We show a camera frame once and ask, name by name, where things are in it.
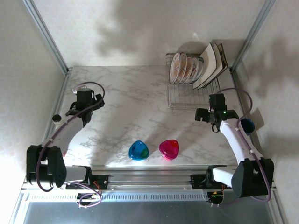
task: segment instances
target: cable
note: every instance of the cable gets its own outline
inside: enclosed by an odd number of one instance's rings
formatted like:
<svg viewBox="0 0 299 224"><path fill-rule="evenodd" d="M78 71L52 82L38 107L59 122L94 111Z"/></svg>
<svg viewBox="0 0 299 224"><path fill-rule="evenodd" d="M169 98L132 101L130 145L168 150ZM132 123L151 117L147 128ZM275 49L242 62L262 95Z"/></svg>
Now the cable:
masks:
<svg viewBox="0 0 299 224"><path fill-rule="evenodd" d="M84 83L81 83L79 85L77 85L73 90L77 90L78 88L80 88L81 86L84 86L85 84L95 84L99 87L101 87L101 89L103 90L103 96L102 96L102 99L95 103L94 105L91 105L83 110L81 110L80 112L76 113L74 116L72 116L71 118L69 118L66 122L64 122L58 129L57 131L53 134L53 136L51 137L50 140L48 140L48 142L46 142L46 144L43 146L40 154L39 154L39 157L38 157L38 160L37 160L37 165L36 165L36 183L38 185L38 187L44 191L44 192L50 192L53 190L53 187L50 187L49 189L44 189L42 186L41 186L41 182L40 182L40 178L39 178L39 169L40 169L40 166L41 166L41 161L42 161L42 157L43 157L43 154L45 152L45 150L47 149L47 146L53 142L53 140L59 135L59 133L62 131L62 129L64 129L65 126L68 125L68 123L70 123L72 120L74 120L77 116L79 116L80 114L82 114L83 112L99 105L103 100L104 100L104 96L105 96L105 89L103 86L101 86L100 84L96 83L96 82L84 82Z"/></svg>
<svg viewBox="0 0 299 224"><path fill-rule="evenodd" d="M226 88L226 89L220 90L220 91L218 91L217 93L220 93L220 92L223 92L223 91L227 91L227 90L237 90L237 91L242 91L242 92L244 92L244 93L248 96L248 98L249 98L249 100L250 100L250 107L249 107L248 111L247 111L243 116L241 116L241 117L237 120L236 127L238 128L237 132L238 132L238 134L240 135L240 138L243 140L243 142L245 143L247 149L250 151L250 153L252 154L252 156L253 156L254 159L256 160L256 162L257 162L257 164L258 164L258 166L259 166L259 168L260 168L261 174L262 174L262 176L263 176L263 180L265 181L267 191L268 191L268 197L267 197L266 199L260 199L260 198L257 198L257 197L255 197L255 196L253 196L252 198L254 198L255 200L257 200L257 201L259 201L259 202L268 202L269 200L271 200L271 188L270 188L270 185L269 185L269 183L268 183L268 180L267 180L267 177L266 177L266 173L265 173L265 171L264 171L264 169L263 169L263 167L262 167L261 162L260 162L259 159L257 158L256 154L255 154L254 152L252 152L250 145L248 144L248 142L247 142L246 139L244 138L244 136L243 136L243 134L242 134L242 132L241 132L241 130L240 130L240 128L239 128L240 121L241 121L243 118L245 118L246 115L249 114L250 111L251 111L251 109L252 109L252 106L253 106L252 98L251 98L251 96L249 95L249 93L246 92L245 90L243 90L243 89L238 89L238 88L234 88L234 87Z"/></svg>
<svg viewBox="0 0 299 224"><path fill-rule="evenodd" d="M87 209L87 208L96 206L96 205L98 205L98 204L101 203L101 201L102 201L102 196L101 196L102 192L101 192L101 194L100 194L100 188L99 188L98 184L96 184L96 186L97 186L97 188L99 189L99 191L96 191L96 190L92 189L91 187L89 187L89 186L87 186L87 185L85 185L85 184L79 183L79 182L71 182L70 184L76 184L76 185L79 185L79 186L81 186L81 187L83 187L83 188L86 188L86 189L88 189L88 190L92 190L92 191L94 191L94 192L99 196L99 201L98 201L97 203L89 204L89 205L82 205L81 203L82 203L83 198L85 198L85 197L87 197L87 196L94 195L94 193L87 193L87 194L84 194L84 195L83 195L82 197L80 197L80 199L79 199L79 208L80 208L80 207L84 207L84 208Z"/></svg>

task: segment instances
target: marble surface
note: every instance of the marble surface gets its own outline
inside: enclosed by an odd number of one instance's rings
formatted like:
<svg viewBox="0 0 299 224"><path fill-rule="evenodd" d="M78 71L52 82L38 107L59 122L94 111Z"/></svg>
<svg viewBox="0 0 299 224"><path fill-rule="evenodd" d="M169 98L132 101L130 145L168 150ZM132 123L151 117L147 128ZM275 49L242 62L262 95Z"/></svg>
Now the marble surface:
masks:
<svg viewBox="0 0 299 224"><path fill-rule="evenodd" d="M213 133L211 125L194 120L195 111L171 111L167 105L165 66L78 66L74 67L61 109L67 112L76 100L71 89L81 82L95 81L104 86L105 106L93 112L92 121L69 144L66 165L206 165L236 164L224 135ZM232 87L229 72L220 76L221 88ZM90 85L96 93L99 87ZM241 107L235 91L225 93L226 103L239 115ZM158 146L176 139L180 152L165 160ZM142 140L149 157L133 161L128 150Z"/></svg>

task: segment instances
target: plate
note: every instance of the plate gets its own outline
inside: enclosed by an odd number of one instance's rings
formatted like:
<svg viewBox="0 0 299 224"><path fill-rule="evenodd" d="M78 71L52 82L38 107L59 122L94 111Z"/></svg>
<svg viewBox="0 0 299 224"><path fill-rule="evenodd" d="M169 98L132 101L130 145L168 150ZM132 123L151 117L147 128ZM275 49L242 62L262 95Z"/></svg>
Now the plate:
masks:
<svg viewBox="0 0 299 224"><path fill-rule="evenodd" d="M205 60L202 57L198 57L198 60L199 60L199 68L197 74L189 84L195 83L202 76L202 73L205 69Z"/></svg>
<svg viewBox="0 0 299 224"><path fill-rule="evenodd" d="M195 76L197 75L197 72L198 72L198 68L199 68L199 60L198 60L198 58L197 57L193 57L192 58L192 62L193 62L192 71L191 71L190 76L186 80L185 84L189 84L190 82L192 82L192 80L195 78Z"/></svg>
<svg viewBox="0 0 299 224"><path fill-rule="evenodd" d="M186 53L182 52L180 54L180 61L181 61L181 66L180 66L180 70L179 70L179 73L178 73L178 77L177 77L177 80L175 81L176 84L179 84L186 72L186 69L187 69L187 55Z"/></svg>
<svg viewBox="0 0 299 224"><path fill-rule="evenodd" d="M174 82L177 80L180 66L181 66L180 54L176 53L172 58L170 70L169 70L169 83L170 84L174 84Z"/></svg>
<svg viewBox="0 0 299 224"><path fill-rule="evenodd" d="M186 72L183 75L182 80L179 82L180 84L184 84L187 79L189 78L189 76L191 75L192 72L192 68L193 68L193 60L192 57L187 57L187 68L186 68Z"/></svg>

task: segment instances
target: dish rack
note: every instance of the dish rack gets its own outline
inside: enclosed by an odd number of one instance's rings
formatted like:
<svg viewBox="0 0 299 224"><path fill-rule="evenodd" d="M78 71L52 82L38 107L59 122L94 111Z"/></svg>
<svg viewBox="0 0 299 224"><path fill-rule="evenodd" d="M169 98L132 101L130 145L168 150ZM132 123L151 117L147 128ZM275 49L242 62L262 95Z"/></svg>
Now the dish rack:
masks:
<svg viewBox="0 0 299 224"><path fill-rule="evenodd" d="M175 53L166 54L166 91L168 107L171 110L196 110L209 107L209 95L220 90L218 78L201 89L193 89L192 85L170 84L169 70ZM187 54L187 56L200 56L200 54Z"/></svg>

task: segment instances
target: purple cable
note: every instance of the purple cable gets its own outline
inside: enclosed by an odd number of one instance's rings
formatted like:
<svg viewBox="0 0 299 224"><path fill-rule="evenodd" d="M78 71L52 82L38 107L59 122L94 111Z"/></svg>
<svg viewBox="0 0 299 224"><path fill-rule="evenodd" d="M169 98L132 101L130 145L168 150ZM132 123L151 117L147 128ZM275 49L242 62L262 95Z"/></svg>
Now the purple cable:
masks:
<svg viewBox="0 0 299 224"><path fill-rule="evenodd" d="M96 82L84 82L84 83L81 83L81 84L77 85L74 89L77 89L78 87L83 86L84 84L95 84L95 85L101 87L102 90L103 90L103 96L102 96L102 99L101 99L99 102L95 103L94 105L91 105L91 106L89 106L89 107L87 107L87 108L81 110L80 112L78 112L78 113L76 113L74 116L72 116L70 119L68 119L65 123L63 123L63 124L57 129L57 131L56 131L55 134L52 136L52 138L51 138L51 139L50 139L50 140L43 146L43 148L42 148L42 150L41 150L41 152L40 152L40 154L39 154L39 157L38 157L38 160L37 160L37 165L36 165L36 183L37 183L38 187L39 187L42 191L44 191L44 192L50 192L50 191L53 190L53 187L50 187L50 189L44 189L44 188L41 186L41 181L40 181L40 179L39 179L39 169L40 169L40 166L41 166L41 161L42 161L43 154L44 154L44 152L45 152L47 146L48 146L51 142L53 142L53 140L59 135L59 133L62 131L62 129L64 129L64 127L67 126L67 124L68 124L69 122L71 122L72 120L74 120L77 116L79 116L79 115L82 114L83 112L85 112L85 111L87 111L87 110L89 110L89 109L91 109L91 108L93 108L93 107L99 105L99 104L103 101L103 99L104 99L104 96L105 96L105 89L104 89L103 86L101 86L100 84L98 84L98 83L96 83Z"/></svg>
<svg viewBox="0 0 299 224"><path fill-rule="evenodd" d="M80 197L80 200L79 200L79 207L84 207L84 208L87 209L87 208L96 206L96 205L98 205L98 204L101 203L101 201L102 201L102 196L101 196L101 194L100 194L99 192L97 192L96 190L90 188L89 186L87 186L87 185L85 185L85 184L79 183L79 182L71 182L70 184L76 184L76 185L79 185L79 186L84 187L84 188L86 188L86 189L92 190L92 191L94 191L94 192L99 196L99 198L100 198L99 201L98 201L97 203L90 204L90 205L82 205L81 203L82 203L83 198L85 198L86 196L94 195L94 193L87 193L87 194L84 194L82 197Z"/></svg>
<svg viewBox="0 0 299 224"><path fill-rule="evenodd" d="M243 134L242 134L242 132L240 131L240 128L239 128L239 123L240 123L240 121L241 121L243 118L245 118L245 116L246 116L248 113L250 113L250 111L251 111L251 109L252 109L252 106L253 106L252 98L251 98L251 96L249 95L249 93L246 92L245 90L238 89L238 88L234 88L234 87L232 87L232 88L226 88L226 89L220 90L220 91L218 91L217 93L220 93L220 92L223 92L223 91L227 91L227 90L237 90L237 91L242 91L242 92L244 92L244 93L248 96L248 98L249 98L249 100L250 100L250 108L248 109L248 111L247 111L243 116L241 116L241 117L238 119L238 121L237 121L237 123L236 123L236 127L238 128L237 132L238 132L238 134L240 135L240 137L241 137L241 139L243 140L243 142L245 143L247 149L250 151L250 153L252 154L253 158L256 160L256 162L257 162L257 164L258 164L258 166L259 166L259 168L260 168L260 170L261 170L261 174L262 174L262 176L263 176L263 180L265 181L266 188L267 188L267 191L268 191L268 197L267 197L266 199L260 199L260 198L257 198L257 197L255 197L255 196L253 196L252 198L254 198L255 200L257 200L257 201L259 201L259 202L268 202L269 200L271 200L271 188L270 188L270 185L269 185L269 183L268 183L268 180L267 180L267 177L266 177L266 173L265 173L265 171L264 171L264 169L263 169L263 166L262 166L261 162L260 162L259 159L257 158L256 154L251 152L250 145L248 144L248 142L247 142L246 139L244 138L244 136L243 136ZM226 204L232 204L232 203L234 203L234 202L236 202L236 201L237 201L237 200L232 201L232 202L230 202L230 203L226 203Z"/></svg>

